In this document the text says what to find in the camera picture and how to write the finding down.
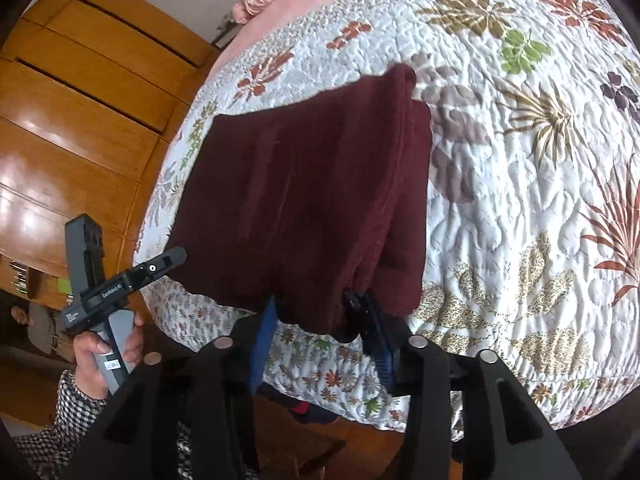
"white bedspread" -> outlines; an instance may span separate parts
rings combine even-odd
[[[305,100],[396,62],[415,69],[414,97],[433,113],[412,329],[447,351],[494,348],[555,428],[612,405],[640,383],[640,68],[604,0],[337,0],[271,33],[200,89],[135,262],[164,250],[216,114]],[[244,315],[168,278],[143,293],[192,349]],[[408,399],[380,388],[361,350],[280,324],[264,380],[403,430]],[[460,396],[452,403],[457,437]]]

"maroon cloth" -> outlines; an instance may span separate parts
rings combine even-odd
[[[430,112],[396,65],[293,105],[220,115],[202,143],[168,247],[190,293],[349,332],[342,290],[372,288],[386,312],[420,301]]]

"black and white checkered shirt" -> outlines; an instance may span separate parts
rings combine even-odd
[[[15,439],[20,451],[43,480],[57,480],[86,432],[105,407],[106,400],[87,397],[76,386],[74,376],[65,371],[58,383],[56,418],[53,425],[40,433]],[[192,480],[191,437],[187,427],[178,430],[178,473],[184,480]],[[253,471],[247,480],[257,480]]]

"metal bolt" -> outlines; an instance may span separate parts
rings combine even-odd
[[[482,350],[480,352],[480,358],[485,363],[493,364],[498,361],[498,354],[495,353],[493,350]]]
[[[145,355],[145,365],[157,365],[160,361],[162,361],[162,355],[158,352],[149,352]]]
[[[409,344],[414,348],[424,348],[429,343],[429,340],[423,335],[412,335],[409,338]]]
[[[219,338],[213,341],[213,346],[215,346],[219,350],[231,348],[233,345],[234,345],[234,340],[231,339],[228,335],[220,336]]]

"human hand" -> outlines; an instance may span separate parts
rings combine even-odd
[[[122,358],[136,367],[142,361],[144,336],[142,325],[144,320],[136,313],[135,327],[127,337],[126,350]],[[74,354],[76,355],[76,386],[92,399],[105,399],[109,393],[107,383],[98,370],[94,354],[106,354],[110,350],[100,336],[94,332],[82,332],[74,338]]]

